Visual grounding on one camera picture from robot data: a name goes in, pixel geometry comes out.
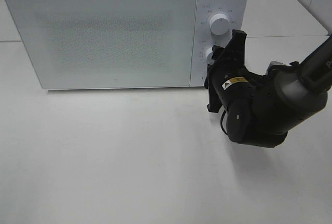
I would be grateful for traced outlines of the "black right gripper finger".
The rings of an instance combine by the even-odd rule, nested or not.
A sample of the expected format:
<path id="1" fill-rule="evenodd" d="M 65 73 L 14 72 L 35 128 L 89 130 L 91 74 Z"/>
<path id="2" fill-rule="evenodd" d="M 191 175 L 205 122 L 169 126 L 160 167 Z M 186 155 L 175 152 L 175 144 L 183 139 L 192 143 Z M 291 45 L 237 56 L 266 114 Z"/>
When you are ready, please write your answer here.
<path id="1" fill-rule="evenodd" d="M 231 45 L 234 47 L 244 47 L 247 33 L 242 30 L 233 29 Z"/>
<path id="2" fill-rule="evenodd" d="M 223 52 L 223 50 L 224 50 L 223 47 L 221 47 L 221 46 L 217 46 L 217 45 L 213 45 L 213 47 L 212 47 L 213 54 L 212 54 L 211 59 L 212 59 L 213 61 L 218 60 L 218 57 L 219 57 L 220 54 Z"/>

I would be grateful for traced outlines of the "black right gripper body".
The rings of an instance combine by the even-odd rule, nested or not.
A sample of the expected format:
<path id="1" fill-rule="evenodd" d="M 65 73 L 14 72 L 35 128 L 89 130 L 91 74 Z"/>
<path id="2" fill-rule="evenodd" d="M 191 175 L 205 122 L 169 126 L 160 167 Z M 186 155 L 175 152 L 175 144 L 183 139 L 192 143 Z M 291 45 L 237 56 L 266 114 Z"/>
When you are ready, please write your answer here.
<path id="1" fill-rule="evenodd" d="M 217 113 L 221 107 L 229 110 L 235 100 L 244 97 L 247 82 L 236 82 L 226 86 L 226 82 L 241 77 L 240 70 L 244 68 L 244 47 L 227 45 L 218 60 L 208 66 L 204 86 L 208 89 L 209 112 Z"/>

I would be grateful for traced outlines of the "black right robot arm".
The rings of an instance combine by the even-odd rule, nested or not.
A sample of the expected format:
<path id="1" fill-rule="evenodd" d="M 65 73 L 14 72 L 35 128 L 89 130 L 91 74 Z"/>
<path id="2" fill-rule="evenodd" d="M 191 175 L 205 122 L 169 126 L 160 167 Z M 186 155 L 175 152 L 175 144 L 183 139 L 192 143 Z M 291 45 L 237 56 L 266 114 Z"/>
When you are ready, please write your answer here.
<path id="1" fill-rule="evenodd" d="M 220 127 L 238 144 L 273 148 L 288 131 L 321 111 L 331 89 L 331 39 L 302 62 L 272 61 L 265 74 L 245 66 L 246 33 L 233 30 L 225 47 L 213 46 L 204 86 L 207 110 L 221 113 Z"/>

